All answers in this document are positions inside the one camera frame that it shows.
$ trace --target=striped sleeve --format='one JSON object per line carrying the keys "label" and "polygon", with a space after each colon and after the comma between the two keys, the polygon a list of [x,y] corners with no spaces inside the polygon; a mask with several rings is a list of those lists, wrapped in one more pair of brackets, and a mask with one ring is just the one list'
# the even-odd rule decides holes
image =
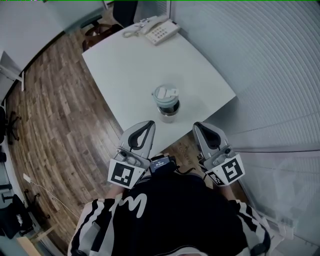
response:
{"label": "striped sleeve", "polygon": [[269,255],[271,239],[257,212],[240,200],[229,201],[242,223],[250,255]]}
{"label": "striped sleeve", "polygon": [[109,209],[114,203],[114,199],[96,199],[84,206],[68,246],[68,256],[77,255],[77,251],[82,251],[86,255],[90,254],[100,229],[109,225],[111,220]]}

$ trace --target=white table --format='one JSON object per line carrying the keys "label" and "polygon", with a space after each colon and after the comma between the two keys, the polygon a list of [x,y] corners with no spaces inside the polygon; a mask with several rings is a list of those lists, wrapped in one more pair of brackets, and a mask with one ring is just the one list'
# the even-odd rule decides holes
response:
{"label": "white table", "polygon": [[[217,70],[180,34],[154,46],[144,36],[123,38],[127,27],[84,52],[83,58],[123,130],[155,121],[149,157],[203,122],[235,93]],[[179,89],[180,110],[173,123],[158,119],[151,93],[163,84]]]}

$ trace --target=telephone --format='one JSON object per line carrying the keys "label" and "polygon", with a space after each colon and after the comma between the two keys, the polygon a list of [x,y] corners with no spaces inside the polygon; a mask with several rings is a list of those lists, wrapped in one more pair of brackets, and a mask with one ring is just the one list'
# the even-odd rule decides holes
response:
{"label": "telephone", "polygon": [[167,16],[162,15],[151,19],[141,28],[140,33],[156,46],[175,35],[179,29],[180,26],[174,24]]}

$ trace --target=parquet floor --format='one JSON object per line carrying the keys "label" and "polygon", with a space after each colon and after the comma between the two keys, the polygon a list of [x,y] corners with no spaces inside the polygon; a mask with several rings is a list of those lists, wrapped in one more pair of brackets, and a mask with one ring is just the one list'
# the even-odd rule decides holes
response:
{"label": "parquet floor", "polygon": [[[26,71],[25,91],[17,85],[6,102],[8,113],[22,117],[20,141],[10,146],[20,187],[41,194],[38,203],[51,216],[49,224],[58,223],[49,237],[63,253],[78,219],[42,188],[27,183],[23,173],[80,216],[87,202],[108,192],[109,161],[123,132],[82,58],[83,40],[81,30],[59,38]],[[165,152],[175,155],[182,168],[197,167],[190,133]]]}

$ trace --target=cable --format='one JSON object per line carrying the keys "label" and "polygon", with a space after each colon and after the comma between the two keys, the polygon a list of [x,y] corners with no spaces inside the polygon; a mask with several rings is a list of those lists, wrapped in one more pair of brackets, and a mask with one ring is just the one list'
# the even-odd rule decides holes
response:
{"label": "cable", "polygon": [[31,182],[32,182],[34,185],[36,185],[36,186],[38,186],[38,187],[41,187],[41,188],[43,188],[45,191],[47,191],[52,197],[54,197],[55,199],[57,199],[65,208],[67,208],[74,216],[76,216],[76,217],[79,219],[79,216],[78,216],[78,215],[76,215],[76,214],[75,214],[72,210],[70,210],[63,202],[61,202],[58,198],[56,198],[53,194],[51,194],[51,192],[48,191],[44,186],[38,185],[37,183],[33,182],[32,180],[31,180]]}
{"label": "cable", "polygon": [[192,168],[190,168],[189,170],[187,170],[187,171],[185,171],[185,172],[181,172],[181,171],[178,170],[179,167],[180,167],[180,166],[177,165],[177,169],[175,169],[175,171],[176,171],[178,174],[181,174],[181,175],[186,175],[186,174],[190,173],[192,170],[195,170],[195,168],[192,167]]}
{"label": "cable", "polygon": [[127,30],[127,31],[124,31],[124,32],[122,32],[122,36],[124,37],[124,38],[130,38],[130,37],[133,37],[133,36],[135,36],[135,37],[138,37],[139,36],[139,31],[141,30],[141,28],[139,28],[139,29],[137,29],[137,30]]}

